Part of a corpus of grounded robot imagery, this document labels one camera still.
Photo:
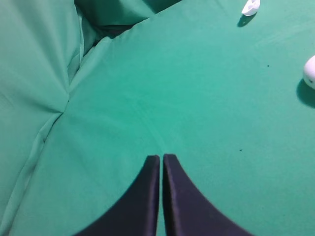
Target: white plastic piece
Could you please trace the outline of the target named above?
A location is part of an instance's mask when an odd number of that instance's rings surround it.
[[[260,7],[260,0],[248,0],[244,6],[242,14],[245,16],[252,16],[257,13]]]
[[[305,64],[303,79],[308,86],[315,89],[315,56],[310,58]]]

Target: wrinkled green fabric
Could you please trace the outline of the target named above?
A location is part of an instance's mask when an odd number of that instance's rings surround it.
[[[1,235],[10,228],[95,33],[70,0],[3,0],[0,30]]]
[[[75,0],[96,26],[133,25],[177,3],[179,0]]]
[[[146,155],[163,153],[251,233],[315,235],[315,93],[301,82],[315,2],[265,0],[247,25],[244,4],[183,0],[91,49],[10,235],[75,233],[124,193]]]

